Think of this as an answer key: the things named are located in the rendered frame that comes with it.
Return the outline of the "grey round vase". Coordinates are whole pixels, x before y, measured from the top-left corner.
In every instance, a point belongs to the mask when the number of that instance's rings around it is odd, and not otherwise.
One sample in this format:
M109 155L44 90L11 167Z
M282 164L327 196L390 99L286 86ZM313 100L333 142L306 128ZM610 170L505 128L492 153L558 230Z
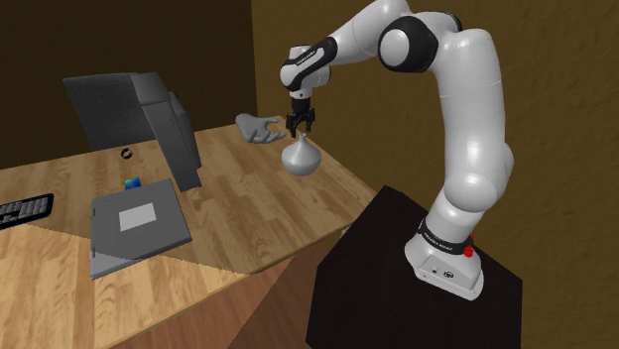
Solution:
M282 151L282 163L291 175L311 175L321 163L321 153L308 142L305 133L300 133L299 139Z

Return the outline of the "grey hand sculpture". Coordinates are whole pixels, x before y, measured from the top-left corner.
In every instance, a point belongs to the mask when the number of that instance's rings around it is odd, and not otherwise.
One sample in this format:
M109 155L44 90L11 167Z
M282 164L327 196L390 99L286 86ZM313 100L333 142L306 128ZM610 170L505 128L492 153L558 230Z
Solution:
M272 133L268 129L269 124L277 124L274 117L260 118L251 114L241 113L235 118L235 124L247 143L269 144L283 139L286 134L282 132Z

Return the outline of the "wooden desk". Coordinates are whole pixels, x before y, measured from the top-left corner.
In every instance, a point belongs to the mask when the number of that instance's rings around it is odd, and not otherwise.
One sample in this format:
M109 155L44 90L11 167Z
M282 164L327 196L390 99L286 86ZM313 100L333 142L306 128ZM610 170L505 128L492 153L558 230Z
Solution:
M0 171L0 204L52 193L52 214L0 231L0 349L109 349L352 224L374 191L330 155L305 177L283 142L235 126L195 135L201 187L179 194L191 241L98 280L89 276L90 203L133 176L170 176L154 142Z

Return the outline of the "grey computer monitor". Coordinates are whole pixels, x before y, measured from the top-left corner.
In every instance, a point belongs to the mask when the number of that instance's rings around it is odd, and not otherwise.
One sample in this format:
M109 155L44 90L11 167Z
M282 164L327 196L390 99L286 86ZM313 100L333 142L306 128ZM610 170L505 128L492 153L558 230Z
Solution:
M62 83L92 151L155 140L179 191L201 186L190 118L157 73L66 77Z

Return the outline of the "black robot stand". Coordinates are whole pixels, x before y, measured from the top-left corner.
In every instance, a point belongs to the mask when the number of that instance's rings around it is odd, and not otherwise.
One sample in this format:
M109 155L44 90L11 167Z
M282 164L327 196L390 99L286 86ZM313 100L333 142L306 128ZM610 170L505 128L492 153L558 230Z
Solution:
M426 213L378 191L317 267L311 349L521 349L523 282L490 256L473 301L415 276L405 245Z

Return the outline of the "black keyboard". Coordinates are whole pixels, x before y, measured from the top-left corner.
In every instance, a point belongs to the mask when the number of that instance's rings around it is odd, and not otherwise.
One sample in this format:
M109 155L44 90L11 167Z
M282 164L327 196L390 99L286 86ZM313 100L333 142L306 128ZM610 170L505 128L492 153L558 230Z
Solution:
M52 193L46 193L0 205L0 230L49 217L54 199Z

